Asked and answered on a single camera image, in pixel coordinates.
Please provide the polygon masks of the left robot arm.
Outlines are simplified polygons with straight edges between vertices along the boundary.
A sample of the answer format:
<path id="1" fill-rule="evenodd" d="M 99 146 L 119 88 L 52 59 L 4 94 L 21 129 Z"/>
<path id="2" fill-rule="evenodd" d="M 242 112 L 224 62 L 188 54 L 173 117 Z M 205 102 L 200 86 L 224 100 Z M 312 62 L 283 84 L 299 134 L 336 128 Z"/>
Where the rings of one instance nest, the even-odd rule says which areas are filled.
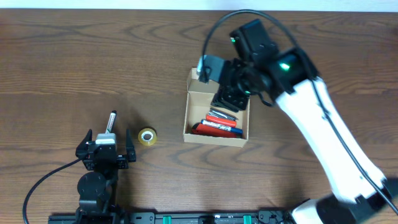
<path id="1" fill-rule="evenodd" d="M 126 131 L 126 153 L 118 154 L 116 135 L 104 133 L 93 140 L 92 130 L 76 148 L 75 155 L 81 159 L 88 173 L 77 184 L 80 195 L 79 207 L 74 221 L 76 224 L 127 224 L 128 213 L 116 203 L 118 172 L 128 169 L 130 162 L 136 162 L 136 151 L 130 130 Z"/>

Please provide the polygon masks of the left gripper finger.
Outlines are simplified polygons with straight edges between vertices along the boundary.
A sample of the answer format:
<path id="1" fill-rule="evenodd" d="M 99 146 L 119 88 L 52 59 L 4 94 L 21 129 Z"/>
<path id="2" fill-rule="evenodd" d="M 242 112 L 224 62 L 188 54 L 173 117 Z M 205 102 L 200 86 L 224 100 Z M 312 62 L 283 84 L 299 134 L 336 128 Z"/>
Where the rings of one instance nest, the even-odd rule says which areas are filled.
<path id="1" fill-rule="evenodd" d="M 135 148 L 131 137 L 130 130 L 126 130 L 126 153 L 129 156 L 135 155 Z"/>
<path id="2" fill-rule="evenodd" d="M 79 143 L 78 149 L 87 149 L 88 143 L 90 143 L 92 141 L 92 135 L 93 135 L 93 132 L 91 129 L 89 129 L 86 136 L 83 138 L 81 143 Z"/>

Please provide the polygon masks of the red utility knife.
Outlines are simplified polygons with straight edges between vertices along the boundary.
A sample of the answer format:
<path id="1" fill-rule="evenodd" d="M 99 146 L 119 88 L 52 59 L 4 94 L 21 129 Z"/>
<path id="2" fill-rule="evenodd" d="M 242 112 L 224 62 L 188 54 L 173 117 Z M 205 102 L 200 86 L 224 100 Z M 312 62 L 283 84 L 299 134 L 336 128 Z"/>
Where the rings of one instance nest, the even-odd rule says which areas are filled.
<path id="1" fill-rule="evenodd" d="M 237 135 L 235 133 L 229 131 L 223 131 L 217 128 L 206 126 L 201 123 L 197 123 L 192 126 L 192 133 L 204 136 L 221 137 L 221 138 L 237 138 Z"/>

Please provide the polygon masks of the blue marker pen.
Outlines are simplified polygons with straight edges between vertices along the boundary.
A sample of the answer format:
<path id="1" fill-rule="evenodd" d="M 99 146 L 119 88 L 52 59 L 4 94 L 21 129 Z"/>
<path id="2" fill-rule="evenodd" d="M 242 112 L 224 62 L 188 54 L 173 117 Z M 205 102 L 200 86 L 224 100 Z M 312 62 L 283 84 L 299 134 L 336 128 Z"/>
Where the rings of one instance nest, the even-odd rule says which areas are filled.
<path id="1" fill-rule="evenodd" d="M 208 120 L 205 120 L 205 119 L 201 120 L 201 124 L 204 124 L 206 126 L 210 126 L 210 127 L 213 127 L 213 128 L 217 128 L 217 129 L 220 129 L 220 130 L 223 130 L 223 131 L 229 131 L 229 132 L 232 132 L 232 133 L 235 133 L 235 134 L 243 134 L 243 130 L 242 129 L 226 126 L 226 125 L 223 125 L 223 124 L 214 123 L 214 122 L 211 122 L 211 121 L 208 121 Z"/>

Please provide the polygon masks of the yellow tape roll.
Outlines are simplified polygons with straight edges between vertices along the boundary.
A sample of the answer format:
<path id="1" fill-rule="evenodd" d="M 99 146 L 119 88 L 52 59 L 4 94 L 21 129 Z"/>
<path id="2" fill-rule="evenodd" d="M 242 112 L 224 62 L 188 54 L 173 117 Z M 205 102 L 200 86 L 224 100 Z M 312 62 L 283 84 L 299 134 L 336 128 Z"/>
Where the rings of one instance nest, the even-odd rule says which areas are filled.
<path id="1" fill-rule="evenodd" d="M 157 142 L 157 134 L 151 128 L 144 128 L 140 130 L 138 140 L 144 146 L 152 146 Z"/>

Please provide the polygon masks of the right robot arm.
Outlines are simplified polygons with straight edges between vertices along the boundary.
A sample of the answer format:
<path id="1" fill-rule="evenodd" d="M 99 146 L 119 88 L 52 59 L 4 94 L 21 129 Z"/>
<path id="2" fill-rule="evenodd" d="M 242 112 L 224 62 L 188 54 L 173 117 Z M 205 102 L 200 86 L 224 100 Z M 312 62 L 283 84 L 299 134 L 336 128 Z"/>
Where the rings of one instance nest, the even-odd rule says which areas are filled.
<path id="1" fill-rule="evenodd" d="M 251 21 L 230 33 L 238 57 L 203 55 L 201 81 L 219 90 L 213 105 L 238 112 L 252 95 L 269 95 L 299 128 L 325 171 L 331 194 L 307 200 L 289 213 L 294 223 L 361 223 L 397 195 L 397 179 L 387 178 L 365 155 L 337 112 L 317 69 L 294 44 L 280 52 L 262 25 Z"/>

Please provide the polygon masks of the black marker pen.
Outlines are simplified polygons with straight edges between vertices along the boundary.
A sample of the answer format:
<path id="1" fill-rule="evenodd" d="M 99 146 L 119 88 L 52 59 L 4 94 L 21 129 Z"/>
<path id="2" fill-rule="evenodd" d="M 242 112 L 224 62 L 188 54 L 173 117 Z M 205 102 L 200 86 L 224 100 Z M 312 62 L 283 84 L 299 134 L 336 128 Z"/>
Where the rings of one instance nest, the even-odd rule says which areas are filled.
<path id="1" fill-rule="evenodd" d="M 109 116 L 109 119 L 108 119 L 108 123 L 107 123 L 107 126 L 106 126 L 106 131 L 105 131 L 106 134 L 112 132 L 112 130 L 114 128 L 114 122 L 116 120 L 116 117 L 117 117 L 117 111 L 113 110 L 110 113 L 110 116 Z"/>

